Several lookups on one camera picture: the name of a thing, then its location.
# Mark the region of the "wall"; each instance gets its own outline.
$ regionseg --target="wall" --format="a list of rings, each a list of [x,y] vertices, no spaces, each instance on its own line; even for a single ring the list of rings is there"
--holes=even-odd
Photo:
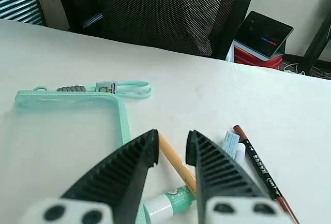
[[[69,24],[60,0],[40,0],[49,27],[68,30]]]
[[[40,1],[49,27],[67,30],[68,22],[60,0]],[[331,0],[252,0],[249,12],[260,12],[294,27],[286,52],[303,55],[330,9]],[[321,59],[331,61],[331,45]]]

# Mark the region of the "red box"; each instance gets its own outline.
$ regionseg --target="red box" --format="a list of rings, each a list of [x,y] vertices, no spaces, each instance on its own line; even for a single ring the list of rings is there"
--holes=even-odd
[[[282,61],[283,55],[271,58],[268,61],[262,61],[249,52],[234,46],[234,62],[238,64],[254,65],[278,70]]]

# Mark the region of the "window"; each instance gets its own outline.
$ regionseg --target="window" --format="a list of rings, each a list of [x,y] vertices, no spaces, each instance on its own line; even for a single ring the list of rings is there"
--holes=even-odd
[[[0,0],[0,19],[44,24],[37,0]]]

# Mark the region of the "tablet screen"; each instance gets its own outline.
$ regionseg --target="tablet screen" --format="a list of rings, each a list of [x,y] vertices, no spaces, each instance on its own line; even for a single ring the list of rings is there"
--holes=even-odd
[[[292,30],[291,26],[252,11],[239,27],[235,40],[271,57]]]

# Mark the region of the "pen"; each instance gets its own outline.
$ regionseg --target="pen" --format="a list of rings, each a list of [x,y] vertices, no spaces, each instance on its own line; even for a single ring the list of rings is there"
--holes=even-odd
[[[248,154],[248,157],[256,170],[257,174],[259,175],[261,181],[267,188],[267,191],[269,193],[269,196],[271,199],[275,200],[280,207],[284,210],[284,212],[288,213],[291,218],[293,219],[294,223],[299,224],[298,219],[294,215],[293,211],[291,210],[288,202],[286,201],[285,197],[280,192],[279,188],[277,187],[275,181],[269,174],[268,170],[266,169],[265,165],[263,164],[262,160],[256,153],[254,147],[247,139],[247,136],[245,135],[244,131],[239,125],[236,125],[233,127],[233,130],[236,134],[240,136],[240,143],[243,143],[246,146],[246,154]]]
[[[160,133],[159,147],[167,160],[183,179],[192,194],[197,197],[197,183],[195,181],[195,177],[190,172],[190,170],[183,165],[183,162],[181,158],[177,155],[176,151],[171,147],[171,145],[164,139],[164,137]]]

